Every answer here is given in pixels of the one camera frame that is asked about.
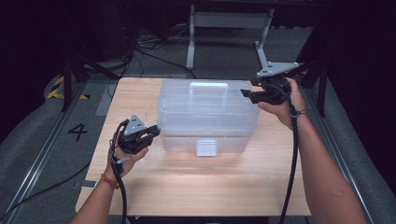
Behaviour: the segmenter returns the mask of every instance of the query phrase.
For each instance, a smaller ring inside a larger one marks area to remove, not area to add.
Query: person's left hand
[[[120,174],[120,176],[124,177],[125,175],[127,175],[132,170],[132,168],[134,168],[134,164],[137,161],[140,161],[141,159],[143,159],[148,152],[149,152],[149,148],[145,147],[142,150],[140,150],[138,153],[131,155],[129,153],[124,152],[120,147],[116,147],[114,155],[117,158],[119,158],[120,160],[125,159],[125,158],[131,158],[122,164],[123,172],[122,172],[122,174]],[[107,158],[107,167],[105,169],[104,175],[107,178],[116,182],[116,177],[114,176],[113,169],[110,164],[110,155],[108,155],[108,158]]]

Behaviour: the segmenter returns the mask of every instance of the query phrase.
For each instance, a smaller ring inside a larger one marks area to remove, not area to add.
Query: container lid
[[[158,100],[158,127],[177,136],[248,136],[260,109],[241,93],[248,81],[166,79]]]

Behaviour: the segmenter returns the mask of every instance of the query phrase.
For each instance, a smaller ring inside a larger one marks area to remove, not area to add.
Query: table
[[[109,139],[132,114],[151,126],[157,120],[160,78],[120,80],[86,180],[98,181],[105,170]],[[220,153],[202,158],[195,153],[167,152],[154,138],[147,156],[123,178],[129,216],[279,216],[289,182],[292,133],[271,114],[261,111],[257,128],[243,153]],[[83,188],[78,210],[92,189]],[[111,215],[121,215],[116,190]],[[300,160],[290,197],[288,216],[309,216]]]

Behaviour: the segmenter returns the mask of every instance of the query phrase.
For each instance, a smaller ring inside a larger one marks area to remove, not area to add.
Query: number 4
[[[72,128],[69,130],[69,133],[78,133],[77,135],[77,139],[76,142],[78,142],[79,138],[81,137],[82,133],[87,133],[88,131],[84,131],[84,124],[80,123],[78,126],[76,126],[75,128]]]

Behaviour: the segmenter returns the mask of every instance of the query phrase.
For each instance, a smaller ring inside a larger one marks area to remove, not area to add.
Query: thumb
[[[149,152],[149,148],[145,147],[142,150],[140,150],[138,153],[136,153],[134,155],[134,161],[140,161],[141,159],[143,159],[146,154]]]
[[[274,113],[275,113],[274,106],[273,106],[273,105],[270,105],[270,104],[268,104],[268,103],[266,103],[266,102],[259,102],[259,103],[257,104],[257,106],[258,106],[260,109],[262,109],[262,110],[264,110],[264,111],[266,111],[266,112],[268,112],[268,113],[271,113],[271,114],[274,114]]]

